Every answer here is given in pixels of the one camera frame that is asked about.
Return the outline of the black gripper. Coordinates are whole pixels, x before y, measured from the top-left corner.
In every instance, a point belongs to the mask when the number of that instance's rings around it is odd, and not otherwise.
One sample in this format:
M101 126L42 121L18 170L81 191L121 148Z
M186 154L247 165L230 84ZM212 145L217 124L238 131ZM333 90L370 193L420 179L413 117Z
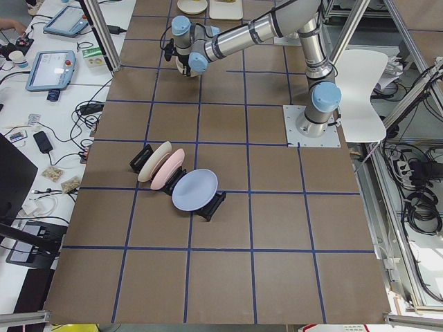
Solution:
M173 38L171 38L165 45L165 60L169 62L173 57L175 57L176 66L179 72L186 77L190 77L191 68L188 63L189 55L182 55L179 53L178 48L174 45Z

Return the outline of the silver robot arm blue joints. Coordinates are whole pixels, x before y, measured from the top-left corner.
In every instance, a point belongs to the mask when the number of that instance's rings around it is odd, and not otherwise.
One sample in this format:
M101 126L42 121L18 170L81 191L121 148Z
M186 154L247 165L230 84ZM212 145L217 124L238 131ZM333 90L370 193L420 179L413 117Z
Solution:
M285 1L260 17L225 31L179 15L172 20L170 30L178 52L189 55L191 74L196 75L204 73L211 62L274 37L298 33L309 85L305 117L321 125L338 108L341 91L335 83L334 66L323 50L320 7L320 1Z

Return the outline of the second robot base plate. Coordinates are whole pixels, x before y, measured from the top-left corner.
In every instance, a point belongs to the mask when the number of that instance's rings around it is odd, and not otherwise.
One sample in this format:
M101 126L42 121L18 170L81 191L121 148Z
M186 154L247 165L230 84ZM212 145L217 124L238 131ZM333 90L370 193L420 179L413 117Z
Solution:
M291 33L284 37L274 37L273 44L278 46L301 46L298 33Z

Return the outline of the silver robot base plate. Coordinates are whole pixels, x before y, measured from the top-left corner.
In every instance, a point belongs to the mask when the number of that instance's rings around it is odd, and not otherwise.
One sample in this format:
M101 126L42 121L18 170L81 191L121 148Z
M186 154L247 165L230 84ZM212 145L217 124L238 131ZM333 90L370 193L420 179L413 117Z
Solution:
M305 117L304 105L284 105L284 125L289 147L339 148L337 128L329 126L331 116L324 124L314 124Z

